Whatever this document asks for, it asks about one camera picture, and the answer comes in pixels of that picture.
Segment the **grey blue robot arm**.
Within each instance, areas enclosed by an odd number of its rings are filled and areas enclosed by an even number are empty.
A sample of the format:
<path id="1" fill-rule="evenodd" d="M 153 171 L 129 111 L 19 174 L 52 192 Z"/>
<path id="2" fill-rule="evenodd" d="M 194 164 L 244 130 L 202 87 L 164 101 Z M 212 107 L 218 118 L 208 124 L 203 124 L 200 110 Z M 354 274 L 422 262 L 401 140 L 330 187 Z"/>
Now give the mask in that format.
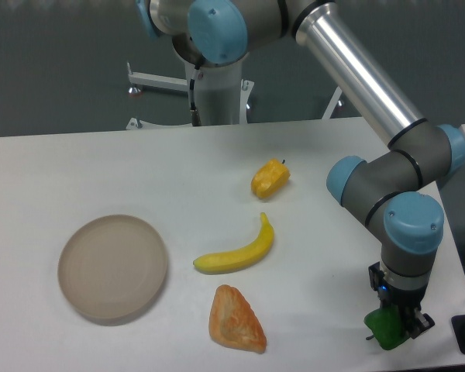
<path id="1" fill-rule="evenodd" d="M 381 242 L 369 276 L 381 310 L 397 319 L 387 327 L 407 338 L 432 328 L 421 302 L 444 214 L 420 190 L 464 163 L 463 134 L 429 123 L 358 43 L 333 1 L 138 1 L 136 9 L 146 34 L 171 36 L 189 64 L 194 126 L 239 123 L 240 79 L 225 70 L 250 51 L 291 36 L 313 53 L 388 148 L 371 162 L 345 157 L 326 179 L 334 199 Z"/>

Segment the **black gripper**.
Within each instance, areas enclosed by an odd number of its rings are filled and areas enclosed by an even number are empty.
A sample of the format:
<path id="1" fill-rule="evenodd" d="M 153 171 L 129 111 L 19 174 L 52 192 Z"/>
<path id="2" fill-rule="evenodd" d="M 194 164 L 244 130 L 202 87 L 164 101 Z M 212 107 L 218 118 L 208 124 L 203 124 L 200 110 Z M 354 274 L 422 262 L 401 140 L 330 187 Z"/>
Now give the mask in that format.
<path id="1" fill-rule="evenodd" d="M 379 311 L 391 305 L 399 307 L 399 315 L 405 335 L 416 339 L 435 326 L 431 316 L 422 313 L 421 302 L 429 284 L 429 273 L 415 277 L 402 276 L 383 262 L 368 267 L 370 287 L 379 297 Z"/>

